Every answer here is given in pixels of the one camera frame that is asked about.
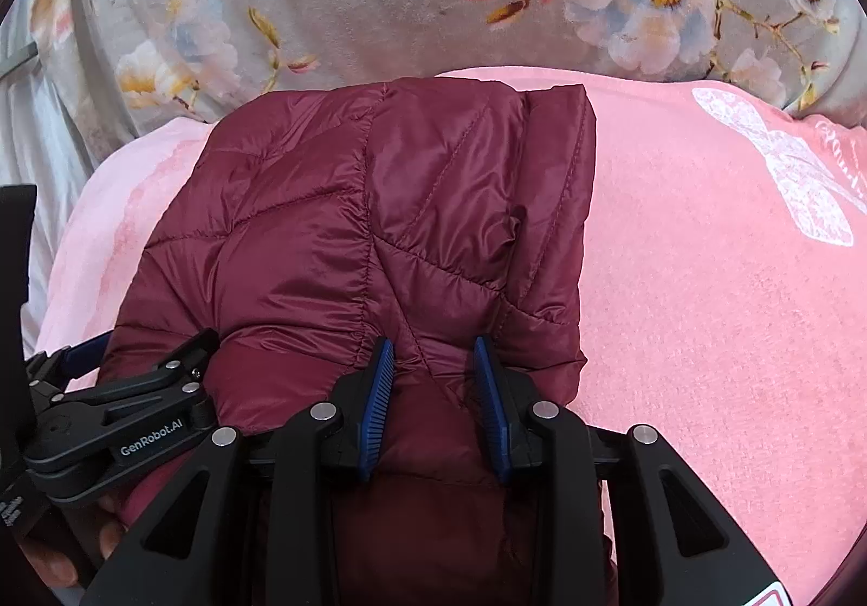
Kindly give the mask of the person's left hand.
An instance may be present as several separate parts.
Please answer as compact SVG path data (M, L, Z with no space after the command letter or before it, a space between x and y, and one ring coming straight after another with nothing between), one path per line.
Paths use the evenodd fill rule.
M23 556L48 588L88 583L91 571L112 556L128 531L118 513L120 499L110 492L81 509L48 509L18 538Z

